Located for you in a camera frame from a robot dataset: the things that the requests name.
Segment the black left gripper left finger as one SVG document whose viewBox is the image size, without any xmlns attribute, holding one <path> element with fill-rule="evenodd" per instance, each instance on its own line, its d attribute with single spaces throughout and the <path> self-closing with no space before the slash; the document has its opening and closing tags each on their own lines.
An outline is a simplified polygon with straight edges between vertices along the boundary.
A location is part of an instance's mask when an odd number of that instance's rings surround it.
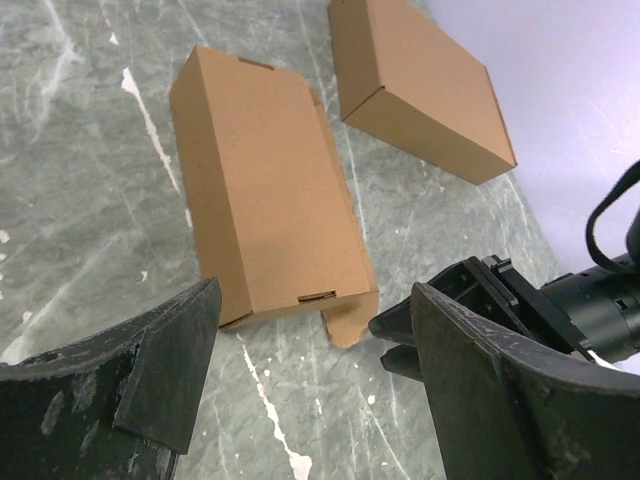
<svg viewBox="0 0 640 480">
<path fill-rule="evenodd" d="M 222 306 L 201 280 L 80 341 L 1 364 L 4 479 L 171 479 L 190 447 Z"/>
</svg>

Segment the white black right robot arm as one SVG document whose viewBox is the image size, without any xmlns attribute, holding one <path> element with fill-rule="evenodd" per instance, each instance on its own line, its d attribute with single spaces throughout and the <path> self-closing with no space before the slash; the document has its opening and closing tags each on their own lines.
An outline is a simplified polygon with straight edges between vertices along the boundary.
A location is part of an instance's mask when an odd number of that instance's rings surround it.
<svg viewBox="0 0 640 480">
<path fill-rule="evenodd" d="M 469 257 L 428 286 L 472 312 L 561 353 L 576 352 L 612 367 L 639 351 L 639 222 L 632 221 L 624 254 L 610 258 L 596 243 L 598 218 L 639 183 L 633 164 L 587 220 L 594 267 L 535 288 L 509 259 Z"/>
</svg>

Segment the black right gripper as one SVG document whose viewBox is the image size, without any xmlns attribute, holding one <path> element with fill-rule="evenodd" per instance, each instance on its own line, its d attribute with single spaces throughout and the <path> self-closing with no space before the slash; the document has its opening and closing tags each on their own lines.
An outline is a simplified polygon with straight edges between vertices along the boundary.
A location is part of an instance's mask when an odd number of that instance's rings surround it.
<svg viewBox="0 0 640 480">
<path fill-rule="evenodd" d="M 570 317 L 526 280 L 509 258 L 471 256 L 442 270 L 429 285 L 472 312 L 555 351 L 595 358 L 591 342 Z M 409 297 L 373 317 L 368 328 L 375 338 L 399 344 L 380 358 L 387 372 L 423 381 Z"/>
</svg>

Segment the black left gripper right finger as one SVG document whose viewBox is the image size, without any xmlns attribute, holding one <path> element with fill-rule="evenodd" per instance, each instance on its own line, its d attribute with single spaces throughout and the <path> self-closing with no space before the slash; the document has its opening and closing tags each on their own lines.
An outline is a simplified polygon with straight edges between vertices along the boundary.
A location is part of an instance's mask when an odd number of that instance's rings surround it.
<svg viewBox="0 0 640 480">
<path fill-rule="evenodd" d="M 447 478 L 638 478 L 638 376 L 558 353 L 424 283 L 411 318 Z"/>
</svg>

